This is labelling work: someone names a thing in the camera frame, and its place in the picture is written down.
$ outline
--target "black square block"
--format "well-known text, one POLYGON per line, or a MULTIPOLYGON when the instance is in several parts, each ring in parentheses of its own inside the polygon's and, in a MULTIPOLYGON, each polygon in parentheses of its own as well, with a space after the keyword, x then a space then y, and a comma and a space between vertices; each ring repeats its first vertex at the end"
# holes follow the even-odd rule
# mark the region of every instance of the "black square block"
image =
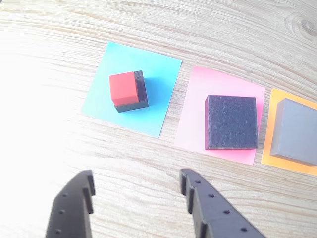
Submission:
POLYGON ((208 95, 205 101, 205 149, 258 147, 255 98, 208 95))
POLYGON ((139 109, 139 108, 146 108, 149 106, 148 95, 145 89, 145 82, 144 82, 142 71, 134 72, 134 77, 137 83, 139 102, 133 103, 133 104, 116 106, 115 108, 117 109, 119 113, 134 110, 134 109, 139 109))

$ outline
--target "square paper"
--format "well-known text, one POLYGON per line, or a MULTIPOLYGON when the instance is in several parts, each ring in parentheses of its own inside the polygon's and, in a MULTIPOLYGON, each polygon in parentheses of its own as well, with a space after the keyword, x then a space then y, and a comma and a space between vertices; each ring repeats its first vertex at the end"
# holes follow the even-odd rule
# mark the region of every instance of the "square paper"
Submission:
POLYGON ((245 80, 202 67, 190 78, 175 146, 226 160, 253 165, 256 149, 205 150, 205 99, 207 95, 255 97, 260 131, 265 88, 245 80))
POLYGON ((263 149, 262 164, 271 165, 271 166, 275 166, 275 167, 287 169, 287 170, 303 172, 310 175, 317 175, 317 166, 304 165, 301 163, 297 163, 297 162, 286 160, 286 159, 281 159, 281 158, 270 155, 272 141, 273 141, 274 127, 275 127, 277 104, 285 98, 288 98, 290 100, 304 104, 308 107, 311 107, 317 110, 317 103, 313 103, 309 100, 300 98, 290 93, 273 89, 271 94, 269 111, 268 111, 266 137, 265 137, 265 143, 264 143, 264 149, 263 149))
POLYGON ((82 113, 159 137, 182 61, 109 42, 82 113), (118 113, 110 97, 109 76, 143 71, 148 108, 118 113))

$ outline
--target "blue sticky note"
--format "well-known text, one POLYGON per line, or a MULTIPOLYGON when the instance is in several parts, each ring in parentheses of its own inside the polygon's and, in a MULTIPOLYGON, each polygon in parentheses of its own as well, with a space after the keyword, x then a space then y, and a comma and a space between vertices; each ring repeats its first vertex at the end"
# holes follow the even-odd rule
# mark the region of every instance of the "blue sticky note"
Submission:
POLYGON ((159 137, 182 61, 109 42, 82 113, 159 137), (109 76, 143 71, 149 107, 118 113, 110 97, 109 76))

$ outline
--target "red cube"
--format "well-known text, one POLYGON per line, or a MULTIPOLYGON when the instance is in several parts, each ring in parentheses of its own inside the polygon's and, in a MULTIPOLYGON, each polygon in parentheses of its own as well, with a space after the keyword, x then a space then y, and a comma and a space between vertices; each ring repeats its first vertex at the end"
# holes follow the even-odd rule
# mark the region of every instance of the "red cube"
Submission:
POLYGON ((139 102, 134 72, 111 75, 109 81, 111 100, 116 107, 139 102))

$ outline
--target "black cube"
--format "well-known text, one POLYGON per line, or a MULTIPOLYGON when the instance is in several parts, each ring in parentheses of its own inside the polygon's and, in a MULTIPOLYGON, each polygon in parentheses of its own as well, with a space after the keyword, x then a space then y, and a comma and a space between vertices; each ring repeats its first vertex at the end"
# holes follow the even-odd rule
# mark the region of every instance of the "black cube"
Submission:
POLYGON ((205 101, 205 149, 257 147, 256 99, 208 95, 205 101))

